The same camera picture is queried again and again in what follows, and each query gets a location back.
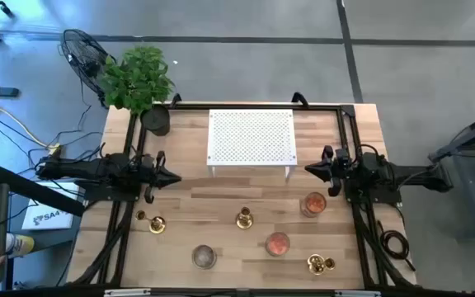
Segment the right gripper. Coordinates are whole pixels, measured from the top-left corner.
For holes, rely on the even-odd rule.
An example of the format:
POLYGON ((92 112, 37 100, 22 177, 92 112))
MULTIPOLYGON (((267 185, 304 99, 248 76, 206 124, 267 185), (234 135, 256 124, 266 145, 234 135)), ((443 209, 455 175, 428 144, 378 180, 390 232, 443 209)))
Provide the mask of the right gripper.
POLYGON ((330 182, 328 195, 338 196, 341 181, 346 178, 349 169, 349 153, 345 148, 334 149, 331 145, 326 145, 322 156, 322 161, 306 165, 304 169, 323 182, 330 182))

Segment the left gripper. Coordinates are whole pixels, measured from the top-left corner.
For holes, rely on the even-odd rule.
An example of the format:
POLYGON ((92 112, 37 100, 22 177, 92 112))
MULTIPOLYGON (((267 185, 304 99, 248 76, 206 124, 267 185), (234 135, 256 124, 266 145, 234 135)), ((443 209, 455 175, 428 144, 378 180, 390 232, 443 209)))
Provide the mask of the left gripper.
POLYGON ((145 154, 141 157, 139 165, 140 181, 147 185, 143 197, 147 203, 153 203, 154 190, 178 183, 181 176, 170 172, 164 167, 166 162, 165 153, 158 151, 155 157, 145 154))

